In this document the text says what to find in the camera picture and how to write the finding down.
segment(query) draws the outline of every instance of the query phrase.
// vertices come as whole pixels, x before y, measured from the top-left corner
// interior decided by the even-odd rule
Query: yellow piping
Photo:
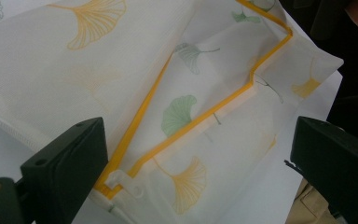
[[[182,137],[184,134],[186,134],[188,131],[199,125],[201,122],[203,122],[205,119],[209,118],[213,113],[215,113],[217,110],[222,108],[224,105],[228,104],[232,100],[234,100],[236,97],[238,97],[240,94],[244,93],[245,91],[249,90],[254,85],[254,76],[255,76],[255,70],[266,60],[268,59],[272,54],[274,54],[278,49],[280,49],[284,44],[286,44],[289,39],[293,36],[293,32],[283,21],[276,18],[275,16],[268,14],[267,12],[263,11],[262,9],[256,7],[255,5],[249,3],[247,0],[237,0],[239,3],[243,4],[244,6],[250,8],[251,10],[257,12],[258,14],[266,17],[267,19],[277,23],[281,27],[283,27],[286,32],[287,36],[280,41],[278,45],[276,45],[272,50],[270,50],[266,55],[264,55],[251,69],[250,71],[250,81],[246,83],[243,87],[239,88],[238,90],[234,91],[231,95],[229,95],[226,99],[218,103],[217,105],[213,106],[211,109],[191,121],[188,125],[186,125],[183,129],[179,130],[177,133],[166,139],[165,141],[158,144],[156,147],[154,147],[152,150],[147,152],[143,157],[141,157],[128,171],[128,175],[131,177],[135,177],[138,172],[141,170],[142,166],[148,162],[149,160],[153,159],[154,156],[156,156],[160,151],[168,147],[170,144],[178,140],[180,137]],[[108,165],[103,170],[102,175],[98,179],[96,185],[94,186],[95,189],[100,191],[103,195],[105,195],[108,199],[112,199],[121,189],[121,186],[116,186],[114,189],[108,188],[104,181],[108,177],[108,175],[115,171],[122,158],[125,155],[125,152],[127,150],[127,147],[129,146],[132,137],[134,136],[136,129],[138,128],[139,124],[142,121],[142,117],[145,114],[145,111],[158,87],[158,84],[160,80],[162,79],[162,76],[165,72],[165,69],[167,67],[168,63],[165,64],[164,68],[162,69],[161,73],[158,76],[158,79],[156,83],[154,84],[152,90],[147,94],[143,104],[141,105],[140,109],[138,110],[137,114],[135,115],[134,120],[132,121],[129,129],[124,134],[122,140],[120,141],[117,150],[112,156],[112,160],[108,163]]]

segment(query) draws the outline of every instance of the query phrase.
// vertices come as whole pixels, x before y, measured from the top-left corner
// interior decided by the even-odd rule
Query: white plastic clip
[[[141,198],[144,195],[144,191],[139,186],[134,184],[134,181],[129,175],[121,170],[115,170],[110,173],[104,184],[110,189],[120,185],[134,198]]]

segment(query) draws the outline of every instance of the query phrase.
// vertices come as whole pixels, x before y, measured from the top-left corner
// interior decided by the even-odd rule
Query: yellow trim
[[[128,175],[131,177],[135,177],[138,172],[141,170],[142,166],[148,162],[149,160],[153,159],[154,156],[156,156],[160,151],[168,147],[170,144],[178,140],[180,137],[182,137],[184,134],[189,132],[191,129],[199,125],[201,122],[203,122],[205,119],[209,118],[213,113],[215,113],[217,110],[222,108],[223,106],[227,105],[229,102],[234,100],[236,97],[238,97],[240,94],[244,93],[245,91],[249,90],[254,85],[254,76],[255,76],[255,70],[268,59],[272,54],[274,54],[278,49],[280,49],[284,44],[286,44],[289,39],[293,36],[292,30],[280,19],[276,18],[275,16],[268,14],[267,12],[263,11],[262,9],[256,7],[255,5],[251,4],[247,0],[237,0],[239,3],[243,4],[244,6],[250,8],[251,10],[257,12],[258,14],[266,17],[267,19],[277,23],[282,28],[284,28],[287,32],[287,36],[280,41],[280,43],[275,46],[272,50],[270,50],[266,55],[264,55],[251,69],[250,71],[250,81],[246,83],[243,87],[239,88],[238,90],[234,91],[231,95],[229,95],[226,99],[218,103],[217,105],[213,106],[211,109],[197,117],[196,119],[193,119],[188,125],[186,125],[183,129],[179,130],[177,133],[172,135],[171,137],[167,138],[165,141],[158,144],[156,147],[154,147],[152,150],[147,152],[143,155],[128,171]],[[163,71],[161,71],[161,74],[158,77],[158,80],[156,81],[155,85],[153,86],[153,89],[149,94],[146,96],[146,99],[144,103],[141,105],[141,108],[137,112],[135,119],[132,121],[132,124],[130,128],[125,133],[124,137],[122,138],[119,147],[117,147],[117,151],[112,156],[112,160],[108,163],[106,168],[103,170],[103,174],[100,176],[97,184],[94,188],[99,190],[103,195],[105,195],[108,199],[112,199],[121,189],[121,186],[116,186],[114,189],[108,188],[103,182],[106,180],[108,175],[115,171],[120,162],[123,158],[128,145],[130,144],[130,141],[135,134],[136,128],[141,122],[141,119],[143,115],[145,114],[145,111],[147,109],[148,104],[151,101],[151,98],[153,97],[154,92],[156,91],[159,79],[162,78],[162,75],[165,71],[167,64],[164,66]]]

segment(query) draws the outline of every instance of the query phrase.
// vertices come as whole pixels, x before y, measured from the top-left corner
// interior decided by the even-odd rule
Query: leaf-patterned fabric
[[[103,117],[94,202],[128,223],[215,223],[342,64],[290,26],[278,0],[49,4],[0,21],[0,126],[38,150]]]

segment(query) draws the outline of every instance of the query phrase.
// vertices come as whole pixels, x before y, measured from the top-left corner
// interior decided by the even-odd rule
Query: dark floor
[[[281,3],[310,35],[319,1],[303,8],[294,8],[294,0],[281,0]],[[343,76],[341,87],[328,121],[358,137],[358,27],[343,12],[330,38],[312,40],[319,48],[344,60],[344,65],[338,69]]]

